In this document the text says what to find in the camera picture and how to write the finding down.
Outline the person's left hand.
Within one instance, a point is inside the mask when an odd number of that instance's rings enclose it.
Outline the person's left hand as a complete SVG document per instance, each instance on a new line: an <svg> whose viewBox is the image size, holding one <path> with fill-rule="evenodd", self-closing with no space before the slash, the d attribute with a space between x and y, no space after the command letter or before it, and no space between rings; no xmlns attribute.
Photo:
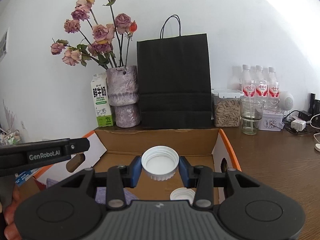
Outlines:
<svg viewBox="0 0 320 240"><path fill-rule="evenodd" d="M20 203L20 189L17 185L14 185L11 204L8 205L6 208L4 208L1 204L1 239L22 239L14 221L15 211Z"/></svg>

